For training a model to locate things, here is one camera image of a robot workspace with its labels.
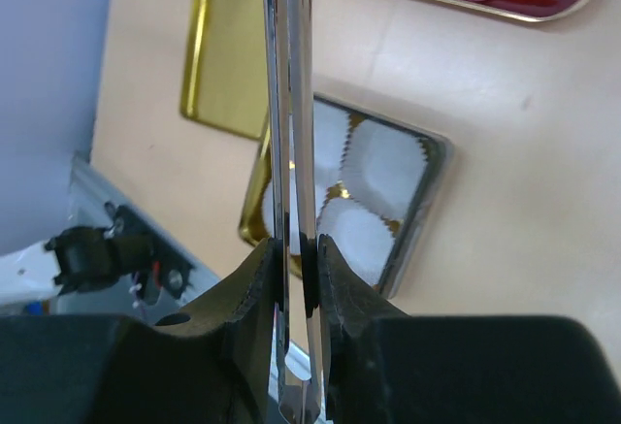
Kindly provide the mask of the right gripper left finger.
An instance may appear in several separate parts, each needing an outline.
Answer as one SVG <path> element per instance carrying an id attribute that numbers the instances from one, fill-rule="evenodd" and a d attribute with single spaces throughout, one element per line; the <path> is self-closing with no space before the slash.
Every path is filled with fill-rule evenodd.
<path id="1" fill-rule="evenodd" d="M 5 423 L 262 423 L 278 246 L 148 326 L 124 315 L 5 316 Z"/>

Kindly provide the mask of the white paper cup front right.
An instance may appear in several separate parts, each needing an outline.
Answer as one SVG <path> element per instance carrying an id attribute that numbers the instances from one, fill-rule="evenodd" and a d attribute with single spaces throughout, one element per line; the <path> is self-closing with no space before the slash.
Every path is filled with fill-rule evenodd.
<path id="1" fill-rule="evenodd" d="M 394 245 L 381 218 L 351 199 L 329 201 L 319 219 L 318 233 L 330 236 L 361 279 L 377 285 Z"/>

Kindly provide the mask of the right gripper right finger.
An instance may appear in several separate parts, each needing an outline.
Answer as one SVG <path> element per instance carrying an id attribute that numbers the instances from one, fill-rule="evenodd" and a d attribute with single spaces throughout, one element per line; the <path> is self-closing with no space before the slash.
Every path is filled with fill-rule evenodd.
<path id="1" fill-rule="evenodd" d="M 336 423 L 616 423 L 620 388 L 579 322 L 409 315 L 318 241 L 325 410 Z"/>

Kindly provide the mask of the white paper cup back left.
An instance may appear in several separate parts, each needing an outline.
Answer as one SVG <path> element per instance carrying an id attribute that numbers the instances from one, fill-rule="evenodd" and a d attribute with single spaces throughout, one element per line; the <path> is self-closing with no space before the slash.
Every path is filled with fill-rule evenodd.
<path id="1" fill-rule="evenodd" d="M 341 179 L 350 113 L 340 105 L 313 101 L 314 179 L 330 187 Z"/>

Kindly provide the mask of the gold tin lid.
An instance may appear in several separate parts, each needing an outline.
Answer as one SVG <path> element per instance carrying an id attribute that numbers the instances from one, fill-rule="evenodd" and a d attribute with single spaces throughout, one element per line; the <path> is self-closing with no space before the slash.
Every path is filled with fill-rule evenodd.
<path id="1" fill-rule="evenodd" d="M 267 109 L 263 0 L 192 0 L 180 114 L 258 140 Z"/>

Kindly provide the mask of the metal tongs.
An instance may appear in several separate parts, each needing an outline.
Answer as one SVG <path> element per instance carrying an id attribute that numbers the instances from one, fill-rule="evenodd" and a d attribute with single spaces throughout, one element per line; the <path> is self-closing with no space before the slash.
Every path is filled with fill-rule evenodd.
<path id="1" fill-rule="evenodd" d="M 274 238 L 277 244 L 278 404 L 290 423 L 313 423 L 323 399 L 312 89 L 312 0 L 264 0 Z M 298 244 L 310 375 L 287 364 L 291 245 Z"/>

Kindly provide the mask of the gold square cookie tin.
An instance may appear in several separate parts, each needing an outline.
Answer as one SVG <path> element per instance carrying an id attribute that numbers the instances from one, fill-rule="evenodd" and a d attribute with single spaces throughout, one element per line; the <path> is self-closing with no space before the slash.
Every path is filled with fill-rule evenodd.
<path id="1" fill-rule="evenodd" d="M 349 266 L 394 297 L 452 152 L 443 136 L 314 100 L 315 215 Z"/>

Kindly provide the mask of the white paper cup back right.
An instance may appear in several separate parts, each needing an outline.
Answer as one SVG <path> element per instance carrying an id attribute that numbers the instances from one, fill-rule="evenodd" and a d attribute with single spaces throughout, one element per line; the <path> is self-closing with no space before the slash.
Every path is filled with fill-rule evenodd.
<path id="1" fill-rule="evenodd" d="M 350 135 L 342 182 L 349 196 L 371 212 L 402 220 L 426 167 L 423 145 L 412 131 L 366 119 Z"/>

